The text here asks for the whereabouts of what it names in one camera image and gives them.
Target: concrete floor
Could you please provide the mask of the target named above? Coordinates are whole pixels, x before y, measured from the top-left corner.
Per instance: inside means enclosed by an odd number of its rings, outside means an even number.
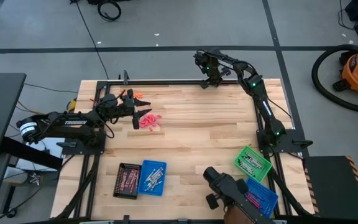
[[[266,3],[273,19],[270,27]],[[314,141],[309,147],[310,155],[352,156],[358,168],[358,113],[323,98],[314,89],[310,77],[314,61],[322,53],[312,47],[358,44],[355,32],[337,24],[338,1],[131,0],[119,4],[122,17],[108,23],[98,16],[96,6],[85,0],[79,3],[94,41],[103,51],[100,55],[111,79],[117,78],[124,69],[132,79],[204,78],[194,65],[193,50],[162,48],[158,51],[157,45],[221,45],[224,49],[250,46],[225,53],[249,61],[265,78],[287,80],[289,77],[291,89],[286,83],[287,95],[291,96],[288,91],[292,91],[297,105],[297,109],[291,105],[292,113],[299,112],[306,138]],[[93,44],[77,7],[69,5],[69,0],[5,0],[0,6],[0,49],[5,53],[12,52],[11,49],[24,52],[0,54],[0,72],[24,72],[27,83],[73,91],[78,90],[81,80],[106,78],[97,54],[84,50]],[[344,20],[351,24],[346,15]],[[280,64],[270,35],[272,25],[281,46],[310,46],[314,51],[283,51]],[[51,48],[55,50],[41,53]],[[34,49],[38,53],[29,53]],[[288,76],[281,72],[283,66]],[[337,56],[327,59],[320,69],[322,82],[329,86],[338,78],[339,69]],[[357,94],[340,95],[358,102]],[[20,100],[33,110],[49,112],[64,110],[74,97],[71,93],[25,86]],[[29,113],[15,111],[11,123],[28,116]],[[7,136],[13,134],[16,131],[9,128]],[[18,190],[12,204],[22,202],[34,190]],[[44,188],[19,209],[15,218],[4,218],[0,223],[46,220],[54,193],[54,187]]]

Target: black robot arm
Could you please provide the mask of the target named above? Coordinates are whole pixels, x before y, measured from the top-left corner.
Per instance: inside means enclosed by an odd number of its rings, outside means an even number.
[[[210,85],[219,86],[224,75],[230,75],[230,70],[237,74],[237,81],[242,89],[252,97],[259,113],[265,122],[265,142],[270,146],[277,146],[285,135],[284,125],[273,114],[269,105],[265,83],[262,76],[248,62],[240,61],[222,54],[219,51],[205,52],[198,50],[194,55],[196,65],[201,69],[202,73],[206,73],[207,80],[203,80],[201,87],[207,88]],[[250,73],[250,76],[244,78],[244,71]]]
[[[99,144],[96,128],[101,130],[109,120],[115,124],[121,117],[132,116],[134,129],[139,129],[139,118],[151,111],[151,109],[137,111],[137,106],[150,103],[134,98],[132,90],[128,90],[126,96],[123,96],[123,93],[118,97],[112,94],[106,95],[88,113],[37,114],[18,121],[16,126],[20,129],[23,140],[29,143],[52,137],[78,139],[85,146],[96,146]],[[122,100],[121,104],[118,104],[118,98]]]

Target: blue plastic box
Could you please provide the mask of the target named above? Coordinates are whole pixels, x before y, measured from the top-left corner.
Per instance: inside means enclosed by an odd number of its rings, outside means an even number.
[[[155,186],[153,190],[145,191],[145,189],[147,188],[147,184],[149,182],[145,183],[144,181],[154,169],[158,170],[160,167],[163,168],[162,177],[159,180],[162,181],[162,183]],[[137,192],[139,194],[162,196],[166,173],[167,173],[166,162],[144,160],[142,164],[142,171],[140,172],[139,187],[137,188]]]
[[[262,206],[259,211],[267,218],[270,218],[273,213],[273,209],[277,204],[278,195],[259,182],[257,182],[252,177],[248,177],[246,184],[248,185],[248,189],[252,191],[253,193],[259,195],[264,200],[261,200],[254,196],[255,199],[257,199],[260,202],[260,205]]]

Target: wooden table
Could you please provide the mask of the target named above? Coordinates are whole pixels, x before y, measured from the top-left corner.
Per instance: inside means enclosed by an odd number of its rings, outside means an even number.
[[[96,80],[82,81],[76,111],[91,110]],[[265,80],[269,98],[285,110],[287,103],[279,79]],[[110,127],[115,138],[106,141],[99,163],[93,204],[93,220],[222,219],[223,209],[210,210],[205,196],[212,191],[202,174],[208,166],[235,179],[246,179],[234,158],[248,145],[258,150],[257,121],[252,98],[239,85],[221,85],[202,90],[197,85],[113,86],[111,92],[133,88],[151,102],[152,114],[161,114],[162,127],[134,130],[131,118],[122,118]],[[291,119],[271,104],[275,116],[286,128]],[[112,196],[120,162],[142,164],[144,159],[165,161],[167,176],[162,197],[139,195],[137,200]],[[287,187],[304,208],[314,213],[301,160],[281,154]],[[78,188],[83,156],[75,156],[62,170],[51,217],[58,215]],[[285,213],[278,192],[281,213]],[[86,203],[83,202],[82,215]]]

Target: orange shop vacuum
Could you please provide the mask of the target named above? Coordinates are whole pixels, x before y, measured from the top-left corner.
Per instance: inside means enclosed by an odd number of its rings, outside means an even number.
[[[358,111],[358,105],[342,100],[336,95],[330,93],[321,85],[318,79],[318,68],[320,67],[323,60],[338,51],[345,51],[341,54],[341,57],[339,58],[339,62],[341,63],[341,65],[343,65],[343,70],[341,72],[342,80],[339,80],[338,82],[334,83],[333,88],[336,91],[358,91],[358,46],[355,45],[339,45],[324,52],[319,58],[317,58],[317,61],[313,65],[313,69],[311,71],[311,79],[316,89],[327,99],[347,109]]]

